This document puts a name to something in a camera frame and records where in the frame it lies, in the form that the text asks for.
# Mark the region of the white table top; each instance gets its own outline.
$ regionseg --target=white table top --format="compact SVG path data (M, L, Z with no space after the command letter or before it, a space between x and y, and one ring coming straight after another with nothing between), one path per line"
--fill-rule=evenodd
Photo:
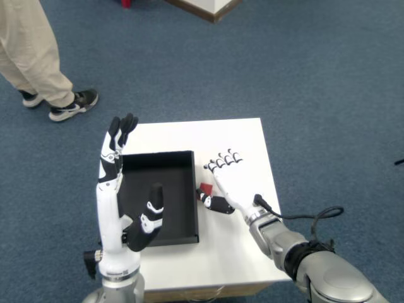
M215 184L203 165L229 148L251 163L262 181L264 199L279 212L259 118L139 124L129 136L123 154L192 150L199 186L201 182ZM213 194L221 195L216 185ZM198 202L198 223L199 243L142 251L140 271L146 280L146 291L289 280L259 250L237 210L224 215Z

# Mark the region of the black tray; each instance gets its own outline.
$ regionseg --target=black tray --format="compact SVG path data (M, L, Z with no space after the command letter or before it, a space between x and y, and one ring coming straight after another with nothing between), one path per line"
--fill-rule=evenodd
M193 151L123 156L124 179L119 191L123 213L141 214L153 183L163 185L163 226L150 246L198 243Z

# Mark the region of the red object on floor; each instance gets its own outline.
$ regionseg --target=red object on floor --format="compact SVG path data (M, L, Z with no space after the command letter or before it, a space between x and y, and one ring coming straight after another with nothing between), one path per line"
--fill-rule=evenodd
M202 189L205 192L205 194L207 194L209 196L212 195L213 185L207 184L207 183L201 183L199 188Z
M124 8L130 8L131 7L131 0L121 0L122 1L122 6Z

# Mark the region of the person's leg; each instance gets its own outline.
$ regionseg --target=person's leg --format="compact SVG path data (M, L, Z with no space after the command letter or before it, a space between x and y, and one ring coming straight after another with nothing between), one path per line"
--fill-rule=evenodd
M37 91L32 85L25 79L21 71L15 66L14 62L10 60L7 53L4 51L2 44L0 43L0 73L9 81L17 90L36 94Z
M55 36L39 0L0 0L0 42L30 92L34 89L55 107L73 102L73 85L60 72Z
M32 85L25 79L21 71L10 60L0 43L0 73L23 95L23 105L25 107L36 107L43 101Z

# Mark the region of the sneaker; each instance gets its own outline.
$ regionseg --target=sneaker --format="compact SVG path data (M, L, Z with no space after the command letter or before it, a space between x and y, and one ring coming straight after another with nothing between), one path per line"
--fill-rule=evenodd
M98 101L98 93L95 90L85 90L74 93L74 101L66 107L51 107L49 118L60 122L73 117L80 112L90 110Z
M39 94L32 95L23 90L19 91L23 95L23 105L25 107L34 108L38 106L43 100L43 98Z

